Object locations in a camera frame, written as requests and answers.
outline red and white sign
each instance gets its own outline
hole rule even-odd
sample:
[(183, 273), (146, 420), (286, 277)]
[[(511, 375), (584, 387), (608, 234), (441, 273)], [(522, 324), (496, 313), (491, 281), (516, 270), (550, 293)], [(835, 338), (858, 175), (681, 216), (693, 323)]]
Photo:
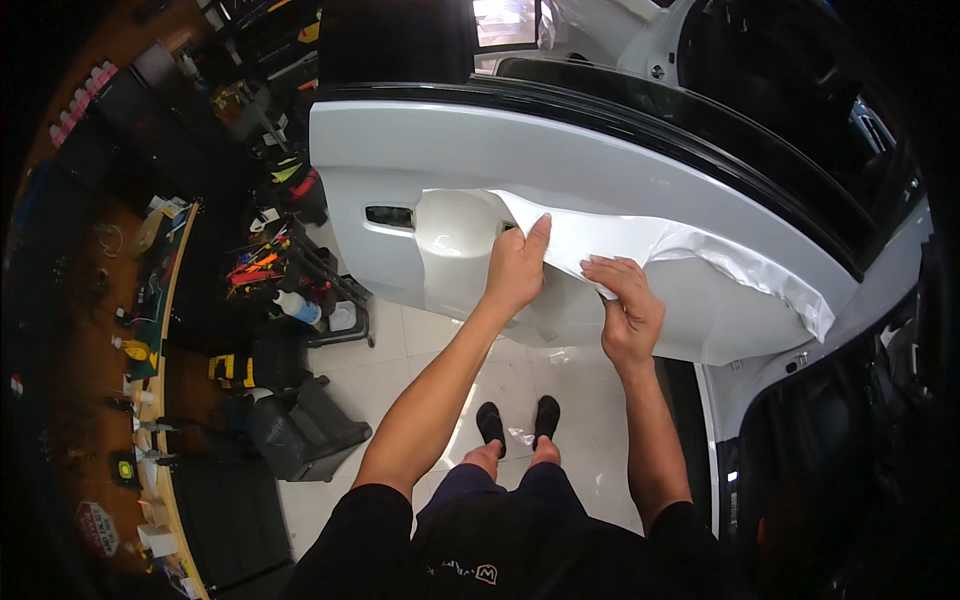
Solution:
[(113, 517), (96, 502), (81, 502), (77, 509), (80, 533), (86, 545), (103, 557), (111, 557), (120, 545)]

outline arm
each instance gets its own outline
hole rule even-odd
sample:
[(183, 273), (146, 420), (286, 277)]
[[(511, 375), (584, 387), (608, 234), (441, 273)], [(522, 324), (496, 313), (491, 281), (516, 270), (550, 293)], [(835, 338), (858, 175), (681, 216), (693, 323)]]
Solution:
[(594, 256), (581, 266), (587, 279), (618, 297), (604, 300), (607, 319), (601, 342), (627, 394), (627, 483), (643, 528), (649, 532), (664, 508), (692, 502), (680, 439), (654, 371), (652, 352), (665, 307), (630, 258)]
[(444, 351), (407, 386), (380, 422), (353, 487), (381, 483), (411, 499), (414, 484), (434, 466), (450, 441), (474, 378), (503, 329), (543, 285), (549, 215), (526, 239), (519, 228), (493, 244), (487, 289)]

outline green mat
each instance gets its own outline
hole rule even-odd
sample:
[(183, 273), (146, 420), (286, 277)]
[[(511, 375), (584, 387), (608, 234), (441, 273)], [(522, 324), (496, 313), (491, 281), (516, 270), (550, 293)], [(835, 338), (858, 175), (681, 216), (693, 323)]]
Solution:
[[(163, 315), (165, 315), (170, 310), (170, 279), (172, 276), (168, 276), (168, 273), (172, 273), (173, 265), (177, 259), (177, 253), (182, 252), (183, 245), (183, 233), (186, 231), (186, 227), (177, 229), (173, 235), (172, 240), (167, 240), (166, 237), (163, 239), (166, 241), (166, 244), (163, 246), (163, 249), (156, 256), (156, 264), (162, 265), (164, 260), (167, 257), (170, 258), (169, 266), (166, 270), (162, 271), (158, 276), (152, 276), (149, 285), (154, 288), (154, 294), (160, 294), (159, 300), (156, 303), (156, 314), (155, 315), (140, 315), (140, 319), (143, 321), (137, 321), (133, 324), (133, 338), (139, 342), (145, 343), (150, 347), (150, 352), (155, 353), (157, 356), (157, 365), (159, 366), (159, 356), (160, 350), (163, 346), (163, 339), (161, 337), (161, 329), (163, 328)], [(156, 369), (153, 365), (150, 364), (150, 360), (141, 360), (135, 361), (133, 368), (130, 371), (130, 380), (136, 381), (137, 379), (143, 379), (144, 377), (153, 377), (156, 376)]]

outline dark shorts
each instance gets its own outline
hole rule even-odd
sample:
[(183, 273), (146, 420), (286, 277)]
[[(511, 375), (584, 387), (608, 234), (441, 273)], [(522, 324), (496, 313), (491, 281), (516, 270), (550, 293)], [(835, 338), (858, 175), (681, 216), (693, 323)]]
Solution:
[(433, 497), (417, 513), (417, 521), (433, 515), (452, 500), (475, 493), (527, 495), (565, 513), (587, 515), (584, 505), (580, 503), (580, 498), (566, 478), (566, 473), (553, 463), (539, 463), (528, 468), (520, 480), (520, 485), (512, 492), (496, 485), (482, 467), (467, 464), (457, 465), (446, 474), (440, 486), (433, 492)]

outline foot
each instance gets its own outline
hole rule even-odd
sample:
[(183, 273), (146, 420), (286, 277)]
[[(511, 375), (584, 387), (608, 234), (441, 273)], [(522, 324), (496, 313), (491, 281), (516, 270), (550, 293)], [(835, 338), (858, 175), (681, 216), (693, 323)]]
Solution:
[(560, 422), (560, 404), (552, 396), (544, 396), (537, 402), (537, 419), (534, 421), (534, 452), (537, 451), (537, 440), (546, 436), (553, 441), (553, 434), (557, 431)]
[(503, 421), (500, 420), (500, 411), (496, 404), (484, 402), (477, 409), (477, 427), (480, 429), (480, 435), (483, 437), (483, 443), (489, 444), (493, 440), (500, 441), (500, 455), (497, 460), (507, 454), (507, 439), (503, 436)]

